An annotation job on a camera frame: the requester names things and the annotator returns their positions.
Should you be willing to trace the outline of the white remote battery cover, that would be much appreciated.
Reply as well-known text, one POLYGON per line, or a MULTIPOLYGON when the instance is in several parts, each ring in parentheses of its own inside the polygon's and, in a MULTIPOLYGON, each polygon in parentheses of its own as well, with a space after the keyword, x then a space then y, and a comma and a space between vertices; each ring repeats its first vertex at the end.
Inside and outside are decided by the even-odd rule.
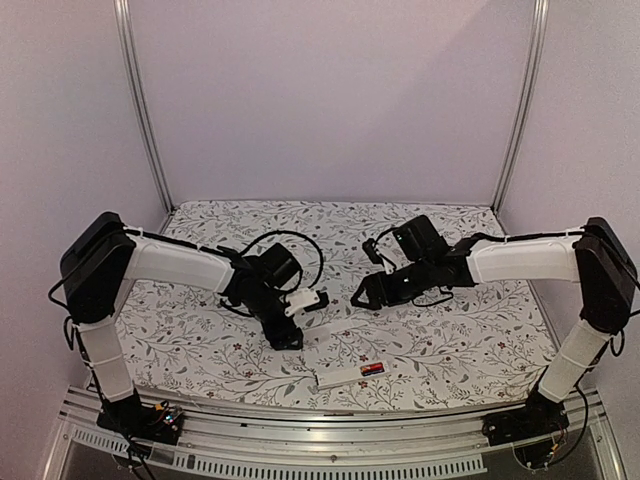
POLYGON ((332 335, 350 330, 353 327, 352 322, 327 323, 305 330, 304 338, 308 342, 321 344, 328 341, 332 335))

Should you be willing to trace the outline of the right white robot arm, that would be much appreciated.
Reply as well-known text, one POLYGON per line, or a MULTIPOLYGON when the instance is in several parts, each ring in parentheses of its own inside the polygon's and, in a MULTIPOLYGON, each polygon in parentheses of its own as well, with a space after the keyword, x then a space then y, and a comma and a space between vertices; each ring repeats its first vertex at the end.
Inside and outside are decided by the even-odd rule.
POLYGON ((591 217, 583 226, 562 232, 509 237, 475 233, 453 246, 424 215, 390 232, 409 263, 366 276, 351 298, 357 308, 377 311, 403 305, 435 287, 505 280, 579 283, 579 320, 559 352, 525 404, 485 416, 482 432, 495 446, 566 429, 565 398, 635 314, 638 273, 609 223, 591 217))

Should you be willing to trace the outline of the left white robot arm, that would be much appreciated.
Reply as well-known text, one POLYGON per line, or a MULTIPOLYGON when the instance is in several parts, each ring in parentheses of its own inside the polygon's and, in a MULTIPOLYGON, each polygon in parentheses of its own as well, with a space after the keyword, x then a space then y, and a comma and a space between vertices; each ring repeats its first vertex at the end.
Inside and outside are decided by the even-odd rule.
POLYGON ((257 319, 276 351, 299 350, 303 333, 286 314, 283 286, 301 267, 281 244, 245 256, 214 251, 126 227, 104 212, 63 254, 57 287, 79 350, 102 395, 108 422, 127 436, 142 437, 162 421, 143 406, 131 379, 115 321, 131 284, 139 280, 209 290, 243 306, 257 319))

